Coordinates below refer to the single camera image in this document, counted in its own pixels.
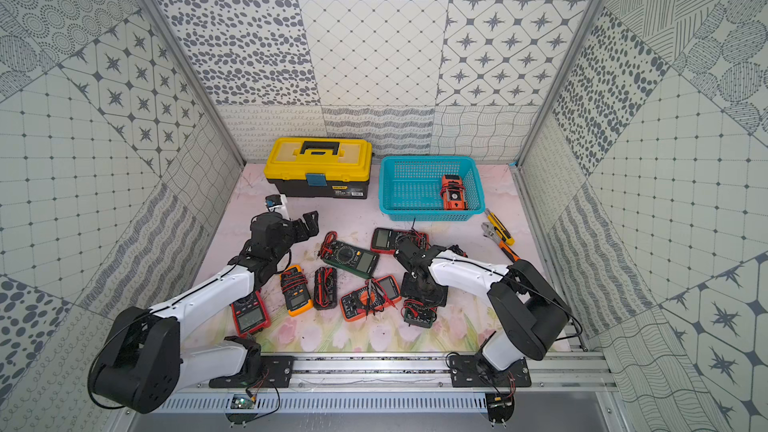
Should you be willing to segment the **green multimeter with leads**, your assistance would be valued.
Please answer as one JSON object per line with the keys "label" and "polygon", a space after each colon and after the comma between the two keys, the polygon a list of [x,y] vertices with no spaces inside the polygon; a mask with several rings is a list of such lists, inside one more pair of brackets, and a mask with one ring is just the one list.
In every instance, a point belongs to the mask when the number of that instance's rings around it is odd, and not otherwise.
{"label": "green multimeter with leads", "polygon": [[401,316],[409,326],[430,329],[437,320],[437,308],[408,298],[403,303]]}

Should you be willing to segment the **orange red multimeter pair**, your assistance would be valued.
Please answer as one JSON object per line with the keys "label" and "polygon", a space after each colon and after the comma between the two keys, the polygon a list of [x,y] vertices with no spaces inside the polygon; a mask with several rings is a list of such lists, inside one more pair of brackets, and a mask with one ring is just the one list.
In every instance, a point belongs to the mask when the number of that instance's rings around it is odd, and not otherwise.
{"label": "orange red multimeter pair", "polygon": [[354,322],[394,307],[402,299],[400,287],[393,275],[367,281],[339,300],[343,319]]}

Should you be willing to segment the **red multimeter with leads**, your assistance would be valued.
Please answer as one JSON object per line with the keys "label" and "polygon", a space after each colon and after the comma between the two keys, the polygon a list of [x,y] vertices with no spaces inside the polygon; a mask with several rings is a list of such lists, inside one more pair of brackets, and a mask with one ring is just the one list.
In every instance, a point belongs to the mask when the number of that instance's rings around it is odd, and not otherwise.
{"label": "red multimeter with leads", "polygon": [[421,248],[426,248],[429,243],[428,234],[413,228],[397,230],[377,227],[373,232],[370,250],[380,254],[393,255],[399,243],[406,239]]}

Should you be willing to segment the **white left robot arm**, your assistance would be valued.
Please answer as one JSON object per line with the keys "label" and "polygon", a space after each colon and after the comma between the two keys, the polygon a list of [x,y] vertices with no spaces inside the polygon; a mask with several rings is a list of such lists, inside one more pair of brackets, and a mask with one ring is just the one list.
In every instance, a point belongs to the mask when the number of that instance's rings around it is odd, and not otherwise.
{"label": "white left robot arm", "polygon": [[247,388],[260,381],[261,347],[251,339],[234,335],[213,346],[182,347],[211,317],[259,291],[294,244],[317,236],[319,215],[288,220],[264,212],[251,220],[250,230],[239,254],[216,275],[165,302],[118,314],[88,372],[95,405],[109,399],[112,409],[149,413],[192,385]]}

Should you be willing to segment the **red multimeter near left arm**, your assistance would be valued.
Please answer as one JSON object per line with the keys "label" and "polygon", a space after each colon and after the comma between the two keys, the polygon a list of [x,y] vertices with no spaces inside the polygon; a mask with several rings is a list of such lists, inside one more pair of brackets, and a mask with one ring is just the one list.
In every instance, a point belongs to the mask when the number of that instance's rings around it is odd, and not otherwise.
{"label": "red multimeter near left arm", "polygon": [[231,304],[236,333],[245,338],[271,325],[265,303],[258,291],[236,300]]}

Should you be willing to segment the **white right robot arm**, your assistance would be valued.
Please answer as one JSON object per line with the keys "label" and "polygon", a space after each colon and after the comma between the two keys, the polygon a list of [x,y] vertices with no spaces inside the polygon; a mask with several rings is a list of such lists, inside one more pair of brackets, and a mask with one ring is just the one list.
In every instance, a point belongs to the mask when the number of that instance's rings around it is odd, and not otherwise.
{"label": "white right robot arm", "polygon": [[526,260],[494,265],[442,246],[424,249],[409,238],[395,246],[394,257],[424,306],[442,307],[446,290],[454,288],[485,300],[494,310],[501,330],[477,354],[483,372],[502,372],[523,359],[543,360],[572,318],[568,304]]}

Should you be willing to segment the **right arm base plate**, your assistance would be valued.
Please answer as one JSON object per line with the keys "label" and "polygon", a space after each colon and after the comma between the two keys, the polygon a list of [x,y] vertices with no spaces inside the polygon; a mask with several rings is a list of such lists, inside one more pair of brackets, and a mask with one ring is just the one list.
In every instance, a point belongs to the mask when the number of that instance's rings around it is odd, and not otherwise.
{"label": "right arm base plate", "polygon": [[445,357],[454,388],[515,386],[527,388],[532,385],[529,367],[523,358],[507,369],[496,370],[479,355],[450,352]]}

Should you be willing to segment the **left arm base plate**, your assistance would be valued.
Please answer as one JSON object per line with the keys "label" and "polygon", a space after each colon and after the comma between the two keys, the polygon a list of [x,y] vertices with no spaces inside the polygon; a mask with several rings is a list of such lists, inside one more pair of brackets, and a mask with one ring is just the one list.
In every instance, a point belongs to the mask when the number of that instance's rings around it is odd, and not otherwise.
{"label": "left arm base plate", "polygon": [[213,378],[208,382],[208,386],[213,389],[245,389],[261,383],[277,388],[287,388],[294,362],[295,357],[288,355],[250,355],[236,374]]}

